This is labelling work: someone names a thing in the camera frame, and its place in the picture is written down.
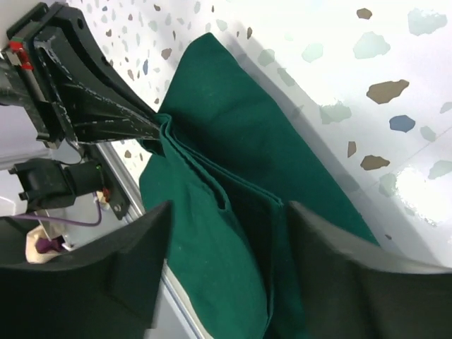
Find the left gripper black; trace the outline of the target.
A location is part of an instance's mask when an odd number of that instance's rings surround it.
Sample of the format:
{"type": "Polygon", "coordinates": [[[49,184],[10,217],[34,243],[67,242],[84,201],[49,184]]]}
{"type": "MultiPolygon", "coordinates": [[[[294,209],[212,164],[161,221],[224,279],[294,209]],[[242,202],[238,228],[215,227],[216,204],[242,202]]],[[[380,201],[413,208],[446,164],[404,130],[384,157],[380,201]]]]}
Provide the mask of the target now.
{"type": "Polygon", "coordinates": [[[154,111],[108,62],[82,11],[63,2],[1,3],[1,104],[23,107],[48,148],[160,138],[154,111]]]}

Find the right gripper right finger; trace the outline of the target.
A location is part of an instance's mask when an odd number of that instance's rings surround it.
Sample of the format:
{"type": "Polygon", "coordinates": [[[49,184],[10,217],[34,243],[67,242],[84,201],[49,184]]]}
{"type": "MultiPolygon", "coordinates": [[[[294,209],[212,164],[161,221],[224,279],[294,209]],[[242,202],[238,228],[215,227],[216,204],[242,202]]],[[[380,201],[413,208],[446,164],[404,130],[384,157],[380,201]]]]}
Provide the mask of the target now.
{"type": "Polygon", "coordinates": [[[311,337],[451,337],[450,268],[387,252],[298,202],[287,226],[311,337]]]}

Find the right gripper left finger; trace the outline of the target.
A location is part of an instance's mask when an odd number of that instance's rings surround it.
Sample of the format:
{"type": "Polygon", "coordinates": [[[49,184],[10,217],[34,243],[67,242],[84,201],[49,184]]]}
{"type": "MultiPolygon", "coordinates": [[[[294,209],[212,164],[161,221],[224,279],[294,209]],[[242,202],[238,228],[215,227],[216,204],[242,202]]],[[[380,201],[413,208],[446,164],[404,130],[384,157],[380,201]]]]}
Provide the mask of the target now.
{"type": "Polygon", "coordinates": [[[143,228],[121,228],[43,264],[2,258],[1,337],[143,338],[149,327],[115,290],[118,263],[143,228]]]}

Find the green surgical drape cloth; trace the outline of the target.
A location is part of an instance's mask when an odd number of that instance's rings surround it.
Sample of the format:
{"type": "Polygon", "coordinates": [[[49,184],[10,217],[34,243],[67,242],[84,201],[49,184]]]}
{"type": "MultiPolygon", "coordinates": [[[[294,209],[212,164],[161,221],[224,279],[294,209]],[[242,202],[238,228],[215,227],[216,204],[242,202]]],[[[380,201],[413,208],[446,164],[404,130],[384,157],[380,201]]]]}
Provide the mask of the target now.
{"type": "Polygon", "coordinates": [[[143,204],[174,203],[167,265],[213,338],[307,338],[285,204],[359,237],[362,216],[277,103],[211,34],[184,52],[157,113],[143,204]]]}

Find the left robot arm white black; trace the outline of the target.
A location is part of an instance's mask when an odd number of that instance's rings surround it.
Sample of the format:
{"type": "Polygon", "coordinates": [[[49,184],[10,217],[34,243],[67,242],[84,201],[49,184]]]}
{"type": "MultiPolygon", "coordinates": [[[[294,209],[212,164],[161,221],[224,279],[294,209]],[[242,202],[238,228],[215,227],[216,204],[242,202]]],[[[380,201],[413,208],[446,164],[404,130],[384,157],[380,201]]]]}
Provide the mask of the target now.
{"type": "Polygon", "coordinates": [[[77,143],[82,160],[15,164],[28,211],[72,206],[102,193],[118,218],[130,206],[126,187],[98,150],[111,141],[158,141],[154,111],[126,84],[98,47],[82,12],[63,3],[38,3],[6,29],[1,49],[1,103],[25,109],[48,148],[77,143]]]}

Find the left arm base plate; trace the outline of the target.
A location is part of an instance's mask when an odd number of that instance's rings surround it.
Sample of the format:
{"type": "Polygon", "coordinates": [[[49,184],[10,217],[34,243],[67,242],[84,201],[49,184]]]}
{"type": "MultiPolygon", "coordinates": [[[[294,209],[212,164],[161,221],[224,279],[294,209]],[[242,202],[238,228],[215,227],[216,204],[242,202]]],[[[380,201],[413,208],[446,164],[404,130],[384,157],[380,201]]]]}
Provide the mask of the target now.
{"type": "Polygon", "coordinates": [[[117,174],[117,165],[113,157],[101,150],[102,145],[82,145],[86,160],[94,160],[101,166],[101,172],[104,178],[104,197],[110,208],[113,210],[116,218],[121,220],[128,213],[131,205],[130,199],[123,184],[121,177],[117,174]]]}

